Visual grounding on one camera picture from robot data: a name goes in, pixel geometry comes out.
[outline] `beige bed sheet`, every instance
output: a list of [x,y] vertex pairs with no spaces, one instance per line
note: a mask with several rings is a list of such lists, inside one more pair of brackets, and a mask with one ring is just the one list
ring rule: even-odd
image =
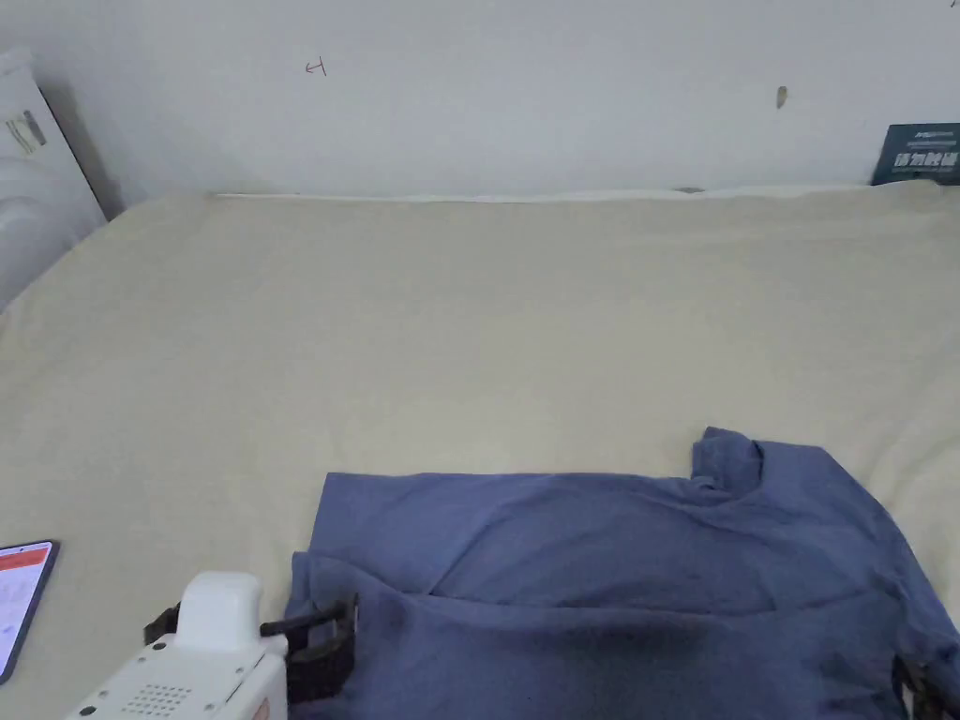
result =
[[200,570],[278,615],[330,470],[685,475],[708,424],[825,446],[960,616],[958,201],[134,209],[0,317],[0,543],[63,542],[0,717]]

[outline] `smartphone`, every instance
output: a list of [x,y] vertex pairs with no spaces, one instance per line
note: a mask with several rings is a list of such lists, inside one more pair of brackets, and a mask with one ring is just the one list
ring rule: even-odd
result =
[[60,543],[0,547],[0,685],[10,679]]

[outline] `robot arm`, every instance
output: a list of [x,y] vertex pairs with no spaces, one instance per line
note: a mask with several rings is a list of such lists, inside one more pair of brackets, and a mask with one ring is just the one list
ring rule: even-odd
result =
[[[335,695],[353,669],[356,597],[257,627],[261,590],[252,575],[198,575],[68,720],[286,720],[288,705]],[[309,647],[330,622],[333,638]]]

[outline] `dark blue sign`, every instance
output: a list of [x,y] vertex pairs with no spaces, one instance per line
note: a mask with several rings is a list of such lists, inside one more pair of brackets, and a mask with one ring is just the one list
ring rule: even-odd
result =
[[960,123],[891,125],[871,185],[898,180],[960,184]]

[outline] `blue t-shirt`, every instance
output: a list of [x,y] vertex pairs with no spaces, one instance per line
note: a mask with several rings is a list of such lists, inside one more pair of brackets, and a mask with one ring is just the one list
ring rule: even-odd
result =
[[330,474],[288,615],[360,595],[356,667],[299,717],[900,718],[960,708],[958,634],[816,447],[710,428],[691,478]]

